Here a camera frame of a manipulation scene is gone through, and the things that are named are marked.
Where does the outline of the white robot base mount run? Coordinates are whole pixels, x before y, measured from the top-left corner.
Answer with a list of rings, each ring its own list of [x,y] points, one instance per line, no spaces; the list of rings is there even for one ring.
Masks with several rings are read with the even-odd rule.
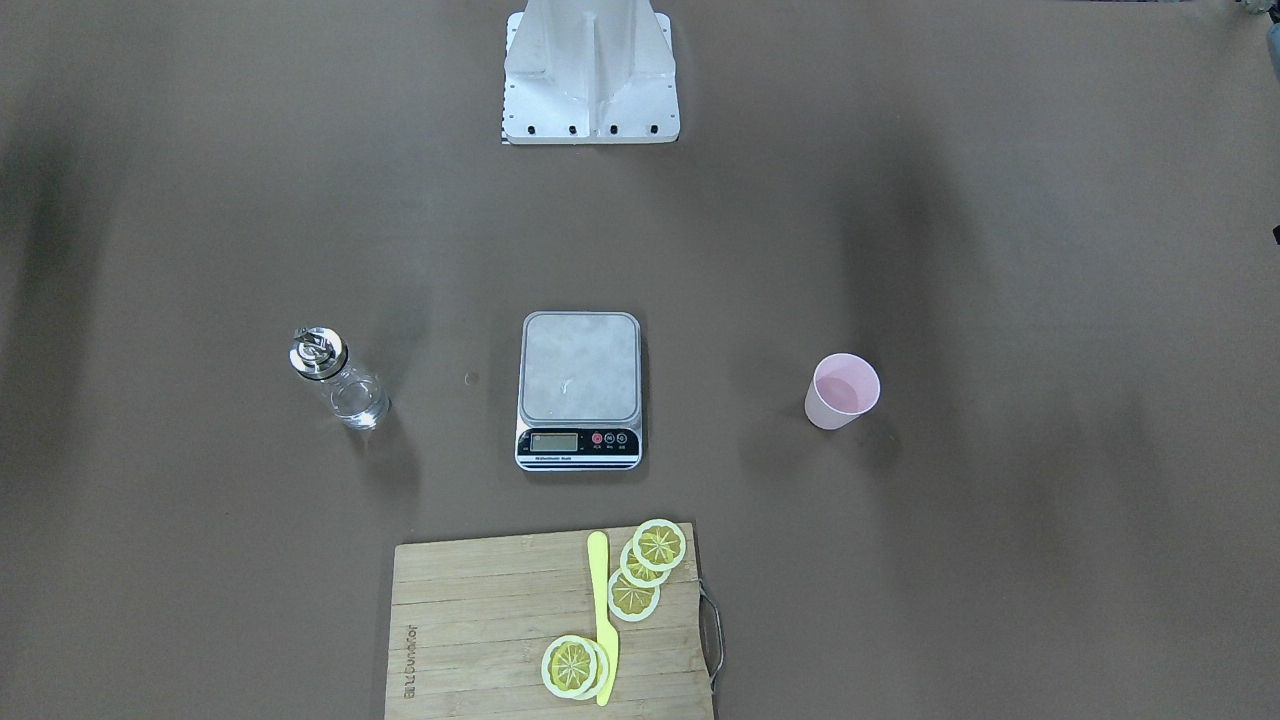
[[[504,143],[678,140],[672,23],[652,3],[529,1],[504,41]]]

